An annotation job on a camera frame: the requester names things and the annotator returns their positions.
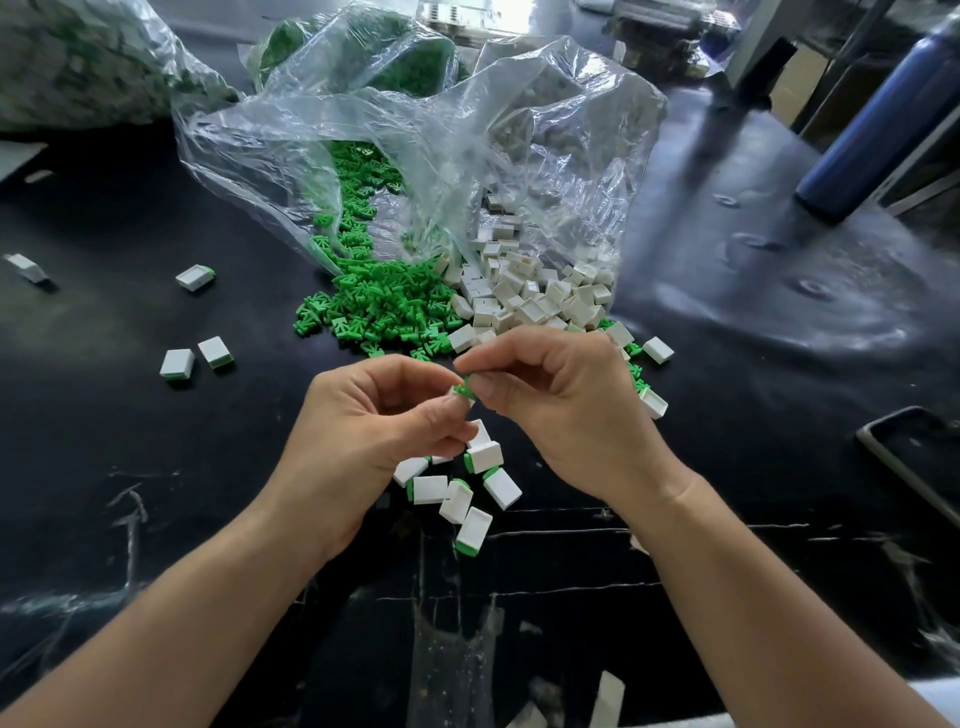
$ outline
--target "black table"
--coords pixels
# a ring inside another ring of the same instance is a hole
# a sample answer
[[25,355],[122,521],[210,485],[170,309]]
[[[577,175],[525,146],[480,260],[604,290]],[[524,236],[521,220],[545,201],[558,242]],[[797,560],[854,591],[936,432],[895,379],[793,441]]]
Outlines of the black table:
[[[790,197],[815,159],[793,134],[707,91],[670,101],[613,310],[677,351],[644,367],[670,402],[661,431],[897,670],[945,674],[918,630],[958,617],[957,535],[852,435],[955,391],[956,258],[874,207],[814,221]],[[169,125],[58,137],[35,166],[57,174],[0,188],[4,248],[58,287],[0,268],[5,703],[243,508],[310,377],[357,358],[296,336],[323,276],[191,180]],[[191,296],[173,277],[198,262],[218,278]],[[182,389],[157,375],[165,350],[213,335],[230,371],[200,362]],[[539,678],[541,701],[559,686],[580,725],[602,669],[627,684],[623,725],[722,710],[623,524],[511,423],[478,416],[524,489],[481,556],[457,558],[452,527],[392,489],[219,724],[502,726]]]

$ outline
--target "right hand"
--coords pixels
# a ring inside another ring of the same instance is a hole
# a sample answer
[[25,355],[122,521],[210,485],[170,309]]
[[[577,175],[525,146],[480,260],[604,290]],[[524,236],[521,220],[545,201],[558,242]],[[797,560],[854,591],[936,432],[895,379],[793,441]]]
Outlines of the right hand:
[[600,331],[518,327],[454,366],[554,473],[621,515],[638,497],[645,506],[669,502],[697,478],[663,442],[618,347]]

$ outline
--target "smartphone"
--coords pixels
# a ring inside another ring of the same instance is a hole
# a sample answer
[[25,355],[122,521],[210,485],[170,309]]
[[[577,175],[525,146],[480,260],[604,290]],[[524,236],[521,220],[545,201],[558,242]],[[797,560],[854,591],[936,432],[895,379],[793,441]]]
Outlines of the smartphone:
[[904,407],[860,427],[856,438],[960,527],[960,421]]

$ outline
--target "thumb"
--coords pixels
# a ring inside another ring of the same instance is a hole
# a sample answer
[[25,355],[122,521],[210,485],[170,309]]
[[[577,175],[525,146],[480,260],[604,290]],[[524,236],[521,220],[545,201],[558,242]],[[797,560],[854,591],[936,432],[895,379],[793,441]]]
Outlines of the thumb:
[[524,423],[543,402],[544,395],[522,379],[505,372],[470,375],[470,391],[497,414]]
[[429,452],[431,446],[446,437],[455,437],[464,427],[473,402],[450,393],[422,401],[401,415],[385,418],[394,455],[403,460]]

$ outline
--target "blue water bottle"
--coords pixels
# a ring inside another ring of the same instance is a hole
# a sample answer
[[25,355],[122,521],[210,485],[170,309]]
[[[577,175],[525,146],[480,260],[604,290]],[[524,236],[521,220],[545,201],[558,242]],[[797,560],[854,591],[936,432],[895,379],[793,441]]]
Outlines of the blue water bottle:
[[843,220],[960,104],[960,9],[918,42],[804,177],[809,210]]

